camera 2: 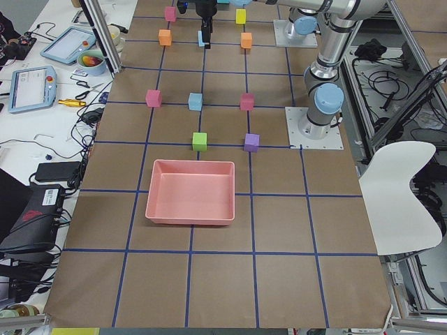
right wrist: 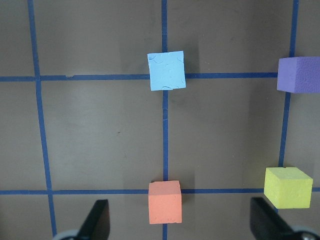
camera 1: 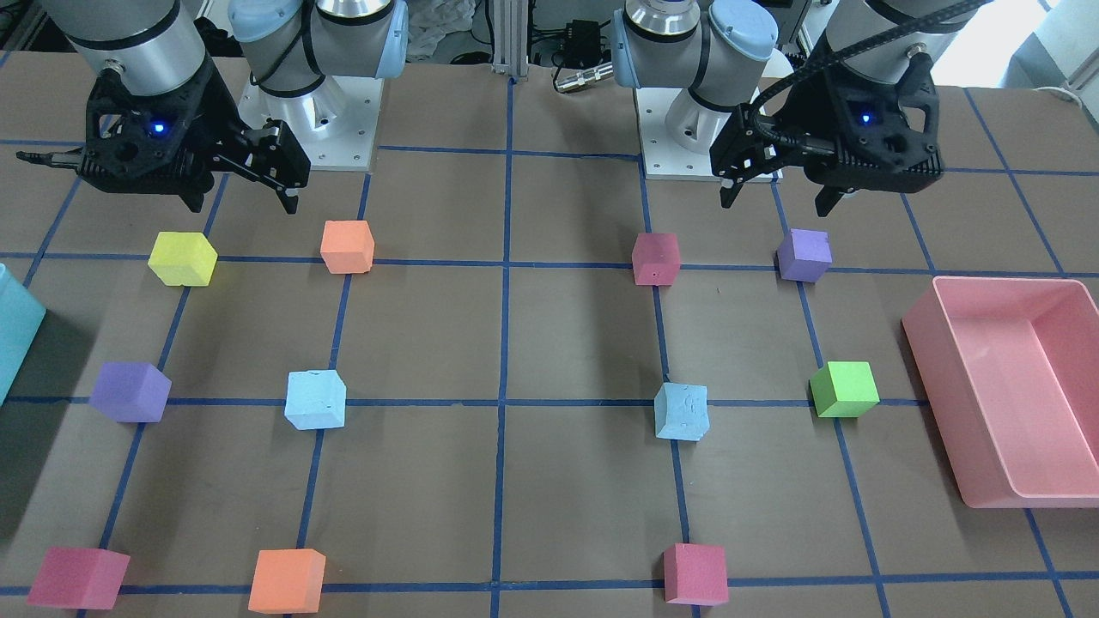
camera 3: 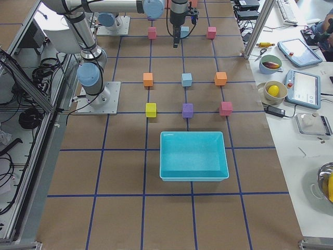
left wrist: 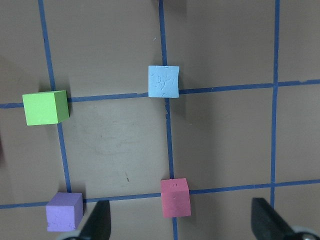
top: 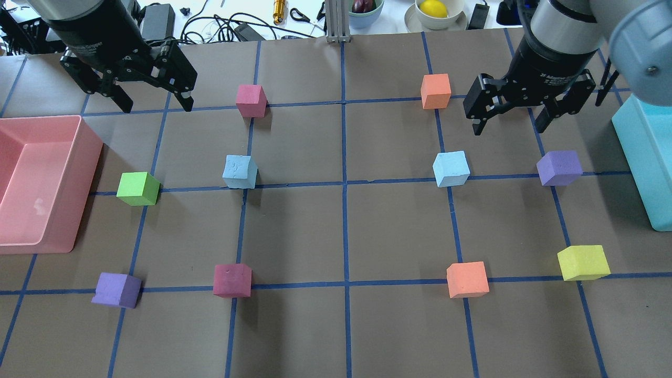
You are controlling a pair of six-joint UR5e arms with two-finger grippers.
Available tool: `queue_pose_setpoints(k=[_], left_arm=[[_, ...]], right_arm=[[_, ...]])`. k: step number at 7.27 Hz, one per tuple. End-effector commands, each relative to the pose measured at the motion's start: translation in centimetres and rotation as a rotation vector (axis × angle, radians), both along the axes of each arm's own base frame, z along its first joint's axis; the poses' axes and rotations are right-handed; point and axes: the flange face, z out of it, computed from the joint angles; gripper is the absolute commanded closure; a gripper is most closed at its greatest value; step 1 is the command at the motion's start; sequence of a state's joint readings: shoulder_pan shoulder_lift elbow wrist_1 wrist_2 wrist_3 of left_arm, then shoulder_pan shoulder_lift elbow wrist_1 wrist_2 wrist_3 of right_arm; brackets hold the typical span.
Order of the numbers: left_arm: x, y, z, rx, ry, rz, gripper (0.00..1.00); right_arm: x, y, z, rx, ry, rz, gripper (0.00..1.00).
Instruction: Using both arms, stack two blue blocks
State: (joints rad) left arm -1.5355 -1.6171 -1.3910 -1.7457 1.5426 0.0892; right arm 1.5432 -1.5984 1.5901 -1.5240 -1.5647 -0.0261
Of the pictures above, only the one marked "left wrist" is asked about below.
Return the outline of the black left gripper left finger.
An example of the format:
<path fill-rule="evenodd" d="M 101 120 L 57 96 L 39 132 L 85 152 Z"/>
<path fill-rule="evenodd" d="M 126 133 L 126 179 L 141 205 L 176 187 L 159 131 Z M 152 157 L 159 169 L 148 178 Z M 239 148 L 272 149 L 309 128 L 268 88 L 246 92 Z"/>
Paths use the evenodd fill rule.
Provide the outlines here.
<path fill-rule="evenodd" d="M 109 200 L 96 203 L 87 222 L 80 231 L 78 240 L 109 240 L 111 236 L 111 209 Z"/>

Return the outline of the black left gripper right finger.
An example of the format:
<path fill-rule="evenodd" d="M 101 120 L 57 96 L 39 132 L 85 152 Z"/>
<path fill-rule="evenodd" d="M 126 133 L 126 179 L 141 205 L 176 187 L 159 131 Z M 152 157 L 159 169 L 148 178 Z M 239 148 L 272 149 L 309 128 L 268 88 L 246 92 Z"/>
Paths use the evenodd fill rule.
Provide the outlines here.
<path fill-rule="evenodd" d="M 257 240 L 285 240 L 295 232 L 264 199 L 251 200 L 251 230 Z"/>

